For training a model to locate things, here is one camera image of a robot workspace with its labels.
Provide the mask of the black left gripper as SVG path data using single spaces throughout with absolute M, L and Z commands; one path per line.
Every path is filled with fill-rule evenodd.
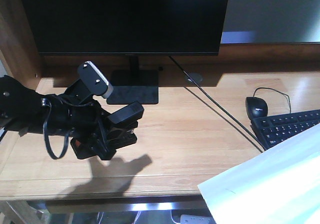
M 46 150 L 52 159 L 61 159 L 66 154 L 68 145 L 73 138 L 85 137 L 93 133 L 98 127 L 106 130 L 103 117 L 106 112 L 93 99 L 92 94 L 81 80 L 75 81 L 62 94 L 49 94 L 41 98 L 41 106 L 46 109 L 42 133 Z M 142 118 L 143 106 L 133 102 L 115 111 L 107 117 L 112 124 L 128 124 Z M 60 155 L 55 155 L 49 136 L 64 137 Z M 113 129 L 102 135 L 100 159 L 112 159 L 116 150 L 135 144 L 137 137 L 133 129 Z

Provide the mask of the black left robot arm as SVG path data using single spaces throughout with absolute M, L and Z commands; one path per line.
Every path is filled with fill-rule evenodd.
M 133 131 L 144 112 L 139 102 L 109 113 L 81 79 L 59 95 L 39 94 L 8 75 L 0 83 L 1 128 L 20 136 L 42 134 L 52 159 L 71 146 L 78 159 L 111 160 L 117 149 L 137 141 Z

